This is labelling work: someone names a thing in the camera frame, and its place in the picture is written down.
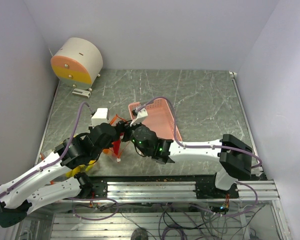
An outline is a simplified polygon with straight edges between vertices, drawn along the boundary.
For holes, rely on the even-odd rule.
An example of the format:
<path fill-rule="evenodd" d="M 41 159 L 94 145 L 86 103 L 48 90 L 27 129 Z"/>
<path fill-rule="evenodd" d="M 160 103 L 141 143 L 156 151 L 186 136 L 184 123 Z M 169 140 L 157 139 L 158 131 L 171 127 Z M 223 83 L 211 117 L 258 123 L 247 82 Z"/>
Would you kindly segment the red chili pepper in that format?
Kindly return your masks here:
<path fill-rule="evenodd" d="M 121 150 L 121 139 L 113 142 L 113 154 L 117 159 L 121 158 L 122 150 Z"/>

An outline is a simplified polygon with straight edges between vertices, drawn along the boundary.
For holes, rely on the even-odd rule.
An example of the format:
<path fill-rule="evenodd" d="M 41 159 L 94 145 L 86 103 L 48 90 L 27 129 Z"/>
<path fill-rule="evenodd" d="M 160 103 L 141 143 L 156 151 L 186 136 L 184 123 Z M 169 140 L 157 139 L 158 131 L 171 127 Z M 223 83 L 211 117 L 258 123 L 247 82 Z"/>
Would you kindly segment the clear zip bag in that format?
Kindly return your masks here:
<path fill-rule="evenodd" d="M 52 152 L 53 151 L 51 149 L 49 149 L 47 151 L 44 151 L 44 152 L 41 152 L 39 154 L 39 157 L 38 157 L 38 162 L 40 163 L 43 160 L 45 160 L 45 158 L 47 158 L 48 155 L 50 153 L 52 153 Z M 67 180 L 67 179 L 69 179 L 71 177 L 74 177 L 75 174 L 77 174 L 77 173 L 87 173 L 87 172 L 90 172 L 93 169 L 93 167 L 96 166 L 96 164 L 97 164 L 97 160 L 90 160 L 88 164 L 86 164 L 86 165 L 85 164 L 79 165 L 78 167 L 76 167 L 76 168 L 74 168 L 74 169 L 72 169 L 72 170 L 70 170 L 70 171 L 62 174 L 61 176 L 58 176 L 55 179 L 51 180 L 49 182 L 49 185 L 54 185 L 54 184 L 56 184 L 58 182 L 62 182 L 64 180 Z"/>
<path fill-rule="evenodd" d="M 118 116 L 117 114 L 112 118 L 112 120 L 109 122 L 112 126 L 117 124 L 119 121 L 126 121 L 124 118 Z M 122 146 L 122 139 L 123 134 L 120 134 L 119 140 L 116 140 L 112 143 L 112 147 L 109 149 L 104 149 L 102 153 L 106 155 L 108 158 L 112 159 L 113 161 L 120 163 L 121 162 L 121 156 L 126 149 L 126 147 L 129 145 L 128 143 L 125 146 Z"/>

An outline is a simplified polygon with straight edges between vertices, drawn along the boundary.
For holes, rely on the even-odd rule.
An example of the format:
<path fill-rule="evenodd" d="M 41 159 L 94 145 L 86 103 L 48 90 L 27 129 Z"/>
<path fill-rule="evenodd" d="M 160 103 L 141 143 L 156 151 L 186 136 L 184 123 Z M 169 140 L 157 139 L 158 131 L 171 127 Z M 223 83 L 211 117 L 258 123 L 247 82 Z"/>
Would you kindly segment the orange fruit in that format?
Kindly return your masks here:
<path fill-rule="evenodd" d="M 111 150 L 111 149 L 104 149 L 103 151 L 102 151 L 104 154 L 111 154 L 113 151 Z"/>

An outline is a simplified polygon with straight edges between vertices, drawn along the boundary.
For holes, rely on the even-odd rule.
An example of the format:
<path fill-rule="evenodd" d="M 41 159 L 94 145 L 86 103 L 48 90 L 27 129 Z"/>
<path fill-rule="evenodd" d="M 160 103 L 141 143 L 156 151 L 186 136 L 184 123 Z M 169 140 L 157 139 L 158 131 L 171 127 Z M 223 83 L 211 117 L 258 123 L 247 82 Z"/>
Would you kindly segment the yellow banana bunch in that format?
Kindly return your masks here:
<path fill-rule="evenodd" d="M 97 162 L 96 160 L 91 160 L 88 164 L 79 165 L 79 166 L 75 167 L 74 169 L 72 169 L 71 171 L 67 172 L 65 174 L 65 177 L 71 178 L 71 177 L 74 177 L 77 173 L 83 173 L 83 172 L 87 173 L 92 170 L 92 168 L 94 167 L 96 162 Z"/>

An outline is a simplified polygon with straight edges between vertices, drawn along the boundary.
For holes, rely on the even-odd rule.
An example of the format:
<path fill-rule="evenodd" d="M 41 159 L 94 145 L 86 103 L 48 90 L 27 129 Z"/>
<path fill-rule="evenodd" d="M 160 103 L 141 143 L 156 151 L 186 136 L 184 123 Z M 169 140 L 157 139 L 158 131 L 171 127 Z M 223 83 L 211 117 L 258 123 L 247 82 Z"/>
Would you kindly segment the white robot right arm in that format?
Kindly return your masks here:
<path fill-rule="evenodd" d="M 215 162 L 221 169 L 210 186 L 211 194 L 223 197 L 238 180 L 249 180 L 252 170 L 252 148 L 231 134 L 207 142 L 181 142 L 160 138 L 142 123 L 131 125 L 119 121 L 115 127 L 122 141 L 133 143 L 136 152 L 160 164 L 190 162 Z"/>

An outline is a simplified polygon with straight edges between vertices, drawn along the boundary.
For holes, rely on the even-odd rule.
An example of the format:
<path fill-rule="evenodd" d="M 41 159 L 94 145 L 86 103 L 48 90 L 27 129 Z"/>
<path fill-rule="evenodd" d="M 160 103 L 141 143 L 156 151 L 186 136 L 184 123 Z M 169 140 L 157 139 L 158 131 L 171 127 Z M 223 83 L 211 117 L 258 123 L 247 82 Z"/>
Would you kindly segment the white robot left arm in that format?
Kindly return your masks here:
<path fill-rule="evenodd" d="M 93 184 L 84 172 L 55 184 L 55 178 L 97 160 L 118 138 L 116 129 L 102 123 L 90 132 L 71 136 L 58 145 L 48 157 L 14 180 L 0 185 L 0 226 L 11 227 L 35 210 L 59 200 L 88 198 Z"/>

